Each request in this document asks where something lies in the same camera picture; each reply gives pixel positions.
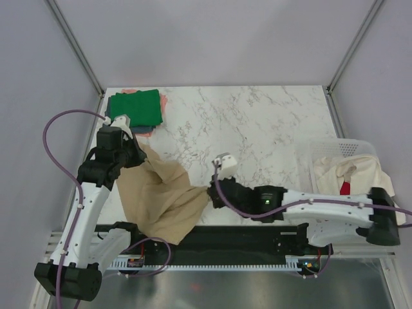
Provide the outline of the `tan t shirt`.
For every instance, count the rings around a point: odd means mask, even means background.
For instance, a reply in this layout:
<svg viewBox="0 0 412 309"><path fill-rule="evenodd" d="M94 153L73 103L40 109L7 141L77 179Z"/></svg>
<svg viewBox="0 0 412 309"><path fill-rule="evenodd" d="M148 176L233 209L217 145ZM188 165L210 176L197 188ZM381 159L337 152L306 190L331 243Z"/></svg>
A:
<svg viewBox="0 0 412 309"><path fill-rule="evenodd" d="M193 186L175 160L162 160L148 145L144 163L123 168L117 187L126 219L139 231L178 245L198 223L209 203L206 187Z"/></svg>

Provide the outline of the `red t shirt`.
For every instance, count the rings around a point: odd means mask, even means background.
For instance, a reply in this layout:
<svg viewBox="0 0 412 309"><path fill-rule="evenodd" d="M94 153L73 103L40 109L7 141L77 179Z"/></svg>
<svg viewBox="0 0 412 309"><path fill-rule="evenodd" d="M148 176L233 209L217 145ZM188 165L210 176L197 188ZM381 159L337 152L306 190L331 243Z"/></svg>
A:
<svg viewBox="0 0 412 309"><path fill-rule="evenodd" d="M347 196L351 193L351 184L350 182L343 181L342 186L340 188L340 195Z"/></svg>

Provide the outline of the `cream t shirt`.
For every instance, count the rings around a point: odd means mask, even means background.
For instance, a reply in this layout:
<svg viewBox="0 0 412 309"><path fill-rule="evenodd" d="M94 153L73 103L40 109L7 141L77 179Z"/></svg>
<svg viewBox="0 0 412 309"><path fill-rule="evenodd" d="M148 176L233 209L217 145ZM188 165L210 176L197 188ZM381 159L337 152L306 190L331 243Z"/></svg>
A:
<svg viewBox="0 0 412 309"><path fill-rule="evenodd" d="M320 194L367 194L372 187L380 187L390 197L395 196L391 178L382 170L379 159L371 154L319 158L313 164L311 177L315 182L314 190ZM342 193L345 183L350 187Z"/></svg>

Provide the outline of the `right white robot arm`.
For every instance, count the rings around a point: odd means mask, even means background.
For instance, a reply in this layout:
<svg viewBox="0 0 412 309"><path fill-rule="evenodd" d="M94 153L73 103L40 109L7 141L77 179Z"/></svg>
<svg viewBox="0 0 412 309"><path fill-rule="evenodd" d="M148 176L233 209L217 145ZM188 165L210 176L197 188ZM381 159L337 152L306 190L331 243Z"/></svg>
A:
<svg viewBox="0 0 412 309"><path fill-rule="evenodd" d="M213 207L227 207L261 223L303 226L296 249L310 253L316 247L362 237L372 245L400 245L394 202L380 187L366 194L328 196L264 185L245 187L235 178L211 181L207 194Z"/></svg>

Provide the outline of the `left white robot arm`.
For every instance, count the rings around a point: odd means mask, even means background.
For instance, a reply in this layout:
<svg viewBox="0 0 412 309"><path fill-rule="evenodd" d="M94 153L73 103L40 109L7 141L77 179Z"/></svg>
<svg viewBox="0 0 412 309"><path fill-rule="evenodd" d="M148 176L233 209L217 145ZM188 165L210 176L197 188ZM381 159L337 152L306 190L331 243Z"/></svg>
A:
<svg viewBox="0 0 412 309"><path fill-rule="evenodd" d="M41 286L57 299L94 300L108 266L123 250L134 253L142 243L134 224L116 223L96 247L91 246L98 217L121 170L147 158L124 125L102 126L96 141L78 169L80 191L55 251L34 271Z"/></svg>

